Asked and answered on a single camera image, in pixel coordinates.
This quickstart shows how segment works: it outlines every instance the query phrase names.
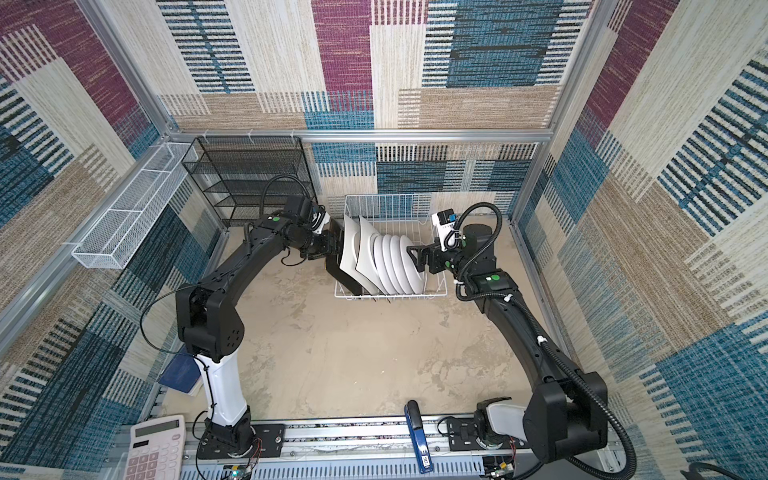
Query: striped carpet wall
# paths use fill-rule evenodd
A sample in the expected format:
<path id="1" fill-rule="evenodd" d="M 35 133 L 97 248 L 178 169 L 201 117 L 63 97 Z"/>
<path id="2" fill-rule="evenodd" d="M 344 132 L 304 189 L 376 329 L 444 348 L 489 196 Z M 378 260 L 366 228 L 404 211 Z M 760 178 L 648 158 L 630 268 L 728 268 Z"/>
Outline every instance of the striped carpet wall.
<path id="1" fill-rule="evenodd" d="M 548 126 L 591 0 L 102 0 L 182 129 Z"/>
<path id="2" fill-rule="evenodd" d="M 440 210 L 462 212 L 487 201 L 509 214 L 535 148 L 533 143 L 304 144 L 318 199 L 336 218 L 351 194 L 427 193 Z"/>
<path id="3" fill-rule="evenodd" d="M 0 0 L 0 310 L 157 137 L 72 0 Z"/>
<path id="4" fill-rule="evenodd" d="M 77 266 L 2 359 L 0 478 L 96 478 L 123 424 L 138 421 L 165 355 L 138 321 L 158 296 L 200 279 L 220 235 L 185 180 L 124 270 Z M 176 338 L 173 296 L 144 321 Z"/>
<path id="5" fill-rule="evenodd" d="M 620 0 L 520 221 L 637 478 L 768 472 L 768 2 Z"/>

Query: blue book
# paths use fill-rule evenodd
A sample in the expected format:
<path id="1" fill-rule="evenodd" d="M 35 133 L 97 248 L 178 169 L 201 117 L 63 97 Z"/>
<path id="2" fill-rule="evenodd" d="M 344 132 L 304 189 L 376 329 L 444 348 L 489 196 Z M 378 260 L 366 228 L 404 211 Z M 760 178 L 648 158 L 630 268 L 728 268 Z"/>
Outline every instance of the blue book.
<path id="1" fill-rule="evenodd" d="M 157 382 L 192 396 L 197 394 L 203 383 L 197 361 L 187 355 L 174 355 Z"/>

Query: stained surface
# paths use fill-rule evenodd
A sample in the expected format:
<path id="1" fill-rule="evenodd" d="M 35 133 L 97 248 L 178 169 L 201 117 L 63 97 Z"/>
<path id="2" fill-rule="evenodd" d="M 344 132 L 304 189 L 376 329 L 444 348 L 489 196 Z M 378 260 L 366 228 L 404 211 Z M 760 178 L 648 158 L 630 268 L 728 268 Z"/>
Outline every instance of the stained surface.
<path id="1" fill-rule="evenodd" d="M 234 231 L 225 254 L 241 239 Z M 541 318 L 507 224 L 495 247 Z M 276 258 L 240 299 L 240 381 L 254 418 L 397 415 L 410 399 L 424 414 L 471 412 L 495 396 L 528 404 L 520 363 L 474 304 L 452 291 L 435 300 L 348 301 L 333 296 L 333 282 L 321 262 L 289 268 Z M 164 413 L 192 420 L 205 404 L 202 390 L 194 399 L 171 391 Z"/>

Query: white plate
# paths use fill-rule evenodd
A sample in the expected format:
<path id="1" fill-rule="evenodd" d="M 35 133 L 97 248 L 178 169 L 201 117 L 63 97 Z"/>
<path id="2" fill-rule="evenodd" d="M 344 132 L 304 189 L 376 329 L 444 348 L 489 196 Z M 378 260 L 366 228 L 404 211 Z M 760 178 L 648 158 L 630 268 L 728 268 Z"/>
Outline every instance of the white plate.
<path id="1" fill-rule="evenodd" d="M 392 266 L 395 267 L 395 275 L 400 286 L 409 295 L 413 295 L 413 288 L 408 282 L 406 268 L 402 265 L 402 254 L 400 253 L 400 236 L 392 237 L 389 241 L 389 247 L 392 250 Z"/>
<path id="2" fill-rule="evenodd" d="M 393 237 L 392 235 L 386 234 L 384 236 L 384 239 L 382 240 L 382 252 L 384 253 L 384 267 L 386 268 L 387 275 L 389 275 L 389 281 L 392 282 L 392 286 L 395 287 L 395 291 L 399 294 L 404 294 L 406 291 L 402 289 L 400 286 L 400 282 L 397 280 L 397 276 L 395 275 L 395 267 L 392 265 L 392 247 L 391 243 L 392 240 L 396 240 L 397 243 L 400 243 L 400 240 L 397 237 Z"/>
<path id="3" fill-rule="evenodd" d="M 372 281 L 362 273 L 355 270 L 357 265 L 357 253 L 360 249 L 360 225 L 354 220 L 344 215 L 344 250 L 341 254 L 339 268 L 349 274 L 353 279 L 368 290 L 372 295 L 377 295 L 379 289 Z"/>
<path id="4" fill-rule="evenodd" d="M 392 281 L 389 279 L 389 274 L 386 272 L 386 265 L 384 264 L 384 251 L 382 250 L 382 243 L 384 237 L 379 235 L 373 242 L 373 262 L 376 264 L 376 272 L 379 274 L 379 279 L 382 281 L 384 291 L 387 295 L 397 295 L 395 286 L 392 285 Z"/>
<path id="5" fill-rule="evenodd" d="M 372 281 L 376 288 L 385 291 L 373 262 L 373 241 L 378 236 L 379 231 L 365 217 L 360 217 L 360 251 L 357 254 L 355 268 Z"/>
<path id="6" fill-rule="evenodd" d="M 400 253 L 402 254 L 402 265 L 406 269 L 406 276 L 408 277 L 408 283 L 413 288 L 413 293 L 424 293 L 424 273 L 419 273 L 416 269 L 416 265 L 413 264 L 413 259 L 408 255 L 406 247 L 412 247 L 413 242 L 411 239 L 403 235 L 400 237 Z"/>

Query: white wire basket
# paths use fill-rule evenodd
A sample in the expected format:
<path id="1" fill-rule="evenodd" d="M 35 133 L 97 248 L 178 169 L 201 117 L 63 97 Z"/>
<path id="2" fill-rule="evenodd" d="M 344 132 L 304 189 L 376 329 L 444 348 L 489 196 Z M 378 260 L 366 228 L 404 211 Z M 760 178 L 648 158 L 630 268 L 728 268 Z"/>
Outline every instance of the white wire basket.
<path id="1" fill-rule="evenodd" d="M 347 195 L 344 200 L 344 214 L 360 222 L 360 216 L 368 220 L 382 235 L 406 235 L 414 245 L 429 245 L 437 233 L 432 227 L 431 194 L 391 194 L 391 195 Z M 363 299 L 431 299 L 448 295 L 445 272 L 437 275 L 424 271 L 424 290 L 418 294 L 371 295 L 365 293 L 352 295 L 344 286 L 336 282 L 336 298 L 348 300 Z"/>
<path id="2" fill-rule="evenodd" d="M 197 152 L 189 144 L 166 143 L 158 148 L 72 256 L 85 268 L 125 268 L 186 177 L 182 158 L 193 161 Z"/>

